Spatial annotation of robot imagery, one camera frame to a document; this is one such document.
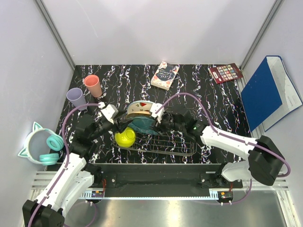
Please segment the lilac cup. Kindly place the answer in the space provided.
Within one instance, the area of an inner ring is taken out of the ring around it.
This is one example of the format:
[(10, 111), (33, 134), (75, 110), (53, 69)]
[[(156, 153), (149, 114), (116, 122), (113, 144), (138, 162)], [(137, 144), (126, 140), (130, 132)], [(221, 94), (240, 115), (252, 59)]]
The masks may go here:
[(78, 87), (71, 88), (67, 92), (66, 98), (72, 103), (72, 105), (74, 107), (79, 107), (78, 110), (83, 111), (83, 110), (87, 109), (86, 106), (80, 107), (80, 106), (87, 103), (86, 100), (85, 100), (85, 97), (83, 95), (83, 92), (80, 88), (78, 88)]

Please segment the teal scalloped plate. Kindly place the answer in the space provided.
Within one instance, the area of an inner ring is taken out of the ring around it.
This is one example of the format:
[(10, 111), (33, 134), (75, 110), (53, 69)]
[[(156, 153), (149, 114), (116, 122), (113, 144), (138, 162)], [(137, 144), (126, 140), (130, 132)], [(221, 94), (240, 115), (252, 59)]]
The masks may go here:
[(135, 117), (133, 121), (128, 124), (128, 127), (133, 129), (135, 132), (140, 134), (158, 135), (158, 133), (153, 129), (155, 120), (149, 117)]

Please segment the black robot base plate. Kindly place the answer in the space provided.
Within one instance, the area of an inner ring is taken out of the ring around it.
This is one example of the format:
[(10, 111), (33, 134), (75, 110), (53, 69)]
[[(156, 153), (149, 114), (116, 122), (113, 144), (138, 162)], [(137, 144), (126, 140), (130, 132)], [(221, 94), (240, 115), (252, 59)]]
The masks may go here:
[(210, 182), (220, 164), (97, 164), (108, 198), (209, 197), (210, 190), (248, 189), (249, 180)]

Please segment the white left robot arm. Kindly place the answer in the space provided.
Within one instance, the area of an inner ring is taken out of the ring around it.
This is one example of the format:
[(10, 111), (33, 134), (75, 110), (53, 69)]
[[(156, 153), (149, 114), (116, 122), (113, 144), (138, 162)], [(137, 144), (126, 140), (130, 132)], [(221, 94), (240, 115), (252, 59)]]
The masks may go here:
[(102, 183), (101, 168), (89, 163), (97, 147), (94, 140), (109, 131), (122, 132), (126, 124), (120, 116), (124, 113), (109, 105), (101, 110), (98, 121), (89, 114), (78, 119), (73, 141), (65, 147), (67, 155), (61, 167), (42, 193), (22, 207), (26, 227), (62, 227), (80, 195), (90, 186), (98, 187)]

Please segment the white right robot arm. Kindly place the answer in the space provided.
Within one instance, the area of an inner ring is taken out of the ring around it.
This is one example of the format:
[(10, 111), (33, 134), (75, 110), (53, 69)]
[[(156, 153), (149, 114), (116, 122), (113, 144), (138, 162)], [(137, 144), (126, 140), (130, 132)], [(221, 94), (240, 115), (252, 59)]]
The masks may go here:
[(243, 158), (241, 162), (226, 163), (220, 167), (215, 175), (219, 187), (242, 179), (255, 179), (263, 185), (272, 186), (284, 164), (283, 155), (269, 137), (256, 139), (226, 132), (194, 119), (188, 110), (180, 113), (152, 111), (151, 116), (156, 121), (154, 129), (157, 132), (179, 131), (201, 146), (220, 148)]

